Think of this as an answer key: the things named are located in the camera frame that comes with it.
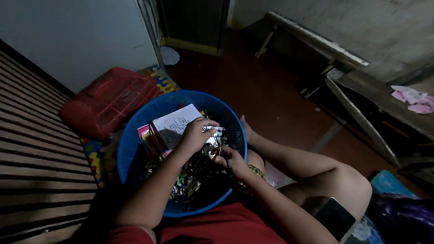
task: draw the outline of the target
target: brown floor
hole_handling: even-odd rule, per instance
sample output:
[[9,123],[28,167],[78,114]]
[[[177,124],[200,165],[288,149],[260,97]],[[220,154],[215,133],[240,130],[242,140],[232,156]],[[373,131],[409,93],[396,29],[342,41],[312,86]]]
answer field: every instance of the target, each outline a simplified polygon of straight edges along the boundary
[[[296,89],[298,77],[277,59],[253,55],[256,47],[232,33],[222,57],[176,49],[181,59],[166,66],[167,74],[182,88],[214,95],[234,112],[246,116],[253,130],[282,145],[310,150],[326,133],[333,119]],[[319,152],[351,165],[365,177],[396,169],[346,129],[341,129]],[[421,197],[428,195],[404,177],[399,180]]]

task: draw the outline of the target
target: clothing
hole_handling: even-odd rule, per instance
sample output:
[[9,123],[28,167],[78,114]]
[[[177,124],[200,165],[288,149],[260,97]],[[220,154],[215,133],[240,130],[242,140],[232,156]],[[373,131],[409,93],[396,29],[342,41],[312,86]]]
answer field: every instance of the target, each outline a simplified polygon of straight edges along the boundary
[[[156,233],[158,243],[286,243],[241,203],[208,210]],[[107,244],[152,244],[139,227],[124,226],[109,232]]]

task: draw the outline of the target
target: white wall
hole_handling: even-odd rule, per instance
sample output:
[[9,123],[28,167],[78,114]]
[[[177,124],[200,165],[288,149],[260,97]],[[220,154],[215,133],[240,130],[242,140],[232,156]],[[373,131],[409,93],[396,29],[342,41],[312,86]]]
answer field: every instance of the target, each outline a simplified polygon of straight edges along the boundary
[[383,82],[434,59],[434,1],[237,0],[234,21],[248,26],[276,11],[339,43],[371,64]]
[[135,0],[0,0],[0,39],[73,92],[157,63]]

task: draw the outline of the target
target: person's left hand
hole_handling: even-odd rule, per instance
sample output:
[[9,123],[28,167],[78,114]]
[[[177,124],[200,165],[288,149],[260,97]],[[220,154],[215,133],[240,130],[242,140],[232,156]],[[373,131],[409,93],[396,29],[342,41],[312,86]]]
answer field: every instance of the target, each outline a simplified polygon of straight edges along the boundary
[[202,132],[204,126],[219,126],[219,123],[214,120],[205,119],[204,117],[195,118],[193,121],[188,123],[187,127],[182,134],[181,141],[178,143],[179,150],[193,155],[195,152],[199,151],[207,140],[217,131],[212,128],[205,132]]

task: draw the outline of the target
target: person's right hand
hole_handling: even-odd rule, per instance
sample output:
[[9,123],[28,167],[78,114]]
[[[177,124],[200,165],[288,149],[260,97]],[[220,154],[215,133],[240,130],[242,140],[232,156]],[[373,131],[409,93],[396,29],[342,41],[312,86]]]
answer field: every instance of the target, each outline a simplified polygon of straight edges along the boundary
[[[222,146],[221,151],[227,155],[229,163],[232,167],[232,174],[239,181],[243,181],[246,177],[248,177],[250,174],[253,173],[237,150],[233,150],[229,147]],[[213,159],[211,159],[211,161],[220,164],[223,167],[227,167],[224,158],[218,155],[216,155]]]

